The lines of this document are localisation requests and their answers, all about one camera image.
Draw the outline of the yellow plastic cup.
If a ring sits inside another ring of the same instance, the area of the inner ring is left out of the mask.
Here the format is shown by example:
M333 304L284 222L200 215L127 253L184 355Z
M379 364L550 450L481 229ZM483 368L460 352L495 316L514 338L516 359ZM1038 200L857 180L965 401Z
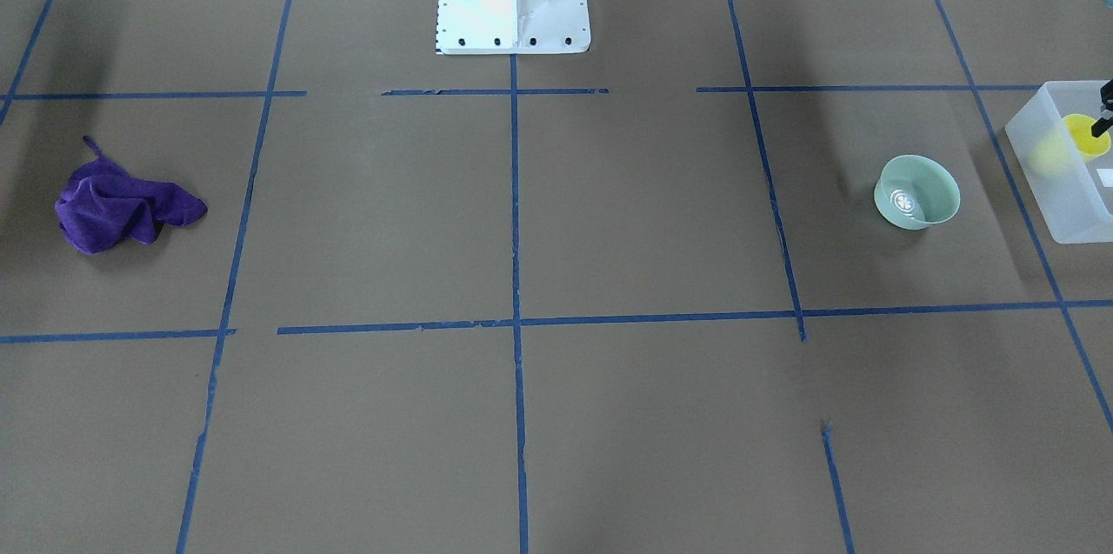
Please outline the yellow plastic cup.
M1090 126L1094 121L1096 119L1084 113L1062 117L1057 127L1038 139L1027 155L1027 164L1042 177L1058 177L1073 169L1075 158L1082 164L1090 164L1104 157L1110 152L1110 132L1093 138Z

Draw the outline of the pale green ceramic bowl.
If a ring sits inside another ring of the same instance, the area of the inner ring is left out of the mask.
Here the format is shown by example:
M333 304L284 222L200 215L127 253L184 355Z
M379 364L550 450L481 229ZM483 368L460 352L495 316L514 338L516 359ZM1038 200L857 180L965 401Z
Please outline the pale green ceramic bowl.
M902 230L946 224L961 209L961 189L949 170L928 157L894 157L880 170L873 190L883 220Z

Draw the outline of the purple cloth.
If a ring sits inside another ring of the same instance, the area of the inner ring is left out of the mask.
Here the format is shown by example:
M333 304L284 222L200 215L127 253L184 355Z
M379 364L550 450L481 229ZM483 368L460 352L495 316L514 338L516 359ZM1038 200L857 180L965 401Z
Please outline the purple cloth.
M92 137L81 141L93 159L73 170L53 204L65 240L79 253L105 253L128 238L154 244L164 226L184 228L207 216L207 204L183 186L132 177Z

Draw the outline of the translucent white plastic box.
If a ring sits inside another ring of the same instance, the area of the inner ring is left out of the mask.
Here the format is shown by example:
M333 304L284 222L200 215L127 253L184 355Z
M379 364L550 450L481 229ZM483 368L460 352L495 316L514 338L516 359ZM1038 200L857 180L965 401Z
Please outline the translucent white plastic box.
M1110 132L1090 126L1103 111L1103 81L1043 83L1005 131L1050 235L1058 244L1109 244Z

